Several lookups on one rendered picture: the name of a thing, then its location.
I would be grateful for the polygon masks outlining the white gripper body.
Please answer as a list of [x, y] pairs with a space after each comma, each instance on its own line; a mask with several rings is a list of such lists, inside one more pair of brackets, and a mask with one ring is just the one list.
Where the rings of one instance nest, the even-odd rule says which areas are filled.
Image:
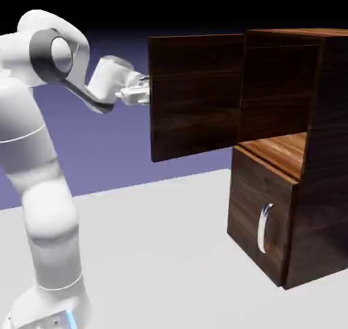
[[119, 92], [115, 93], [115, 96], [127, 106], [150, 104], [149, 87], [133, 86], [122, 88]]

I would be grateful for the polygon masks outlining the large dark wood door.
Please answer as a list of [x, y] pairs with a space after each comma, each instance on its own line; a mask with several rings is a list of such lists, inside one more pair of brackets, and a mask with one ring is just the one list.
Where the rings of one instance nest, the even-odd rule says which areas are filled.
[[149, 37], [147, 43], [152, 161], [234, 145], [244, 36]]

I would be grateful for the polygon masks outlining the small dark wood door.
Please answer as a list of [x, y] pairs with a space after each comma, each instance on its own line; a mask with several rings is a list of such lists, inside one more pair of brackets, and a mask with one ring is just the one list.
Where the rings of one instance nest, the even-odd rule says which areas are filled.
[[[241, 146], [232, 151], [228, 235], [278, 286], [285, 285], [289, 235], [298, 181]], [[273, 203], [263, 254], [258, 249], [258, 220], [263, 206]]]

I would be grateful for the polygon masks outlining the dark wood cabinet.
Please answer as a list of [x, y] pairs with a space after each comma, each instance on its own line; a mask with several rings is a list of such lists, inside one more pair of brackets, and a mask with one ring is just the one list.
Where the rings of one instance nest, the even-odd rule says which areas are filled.
[[280, 287], [348, 269], [348, 30], [246, 32], [240, 104], [234, 147], [298, 181]]

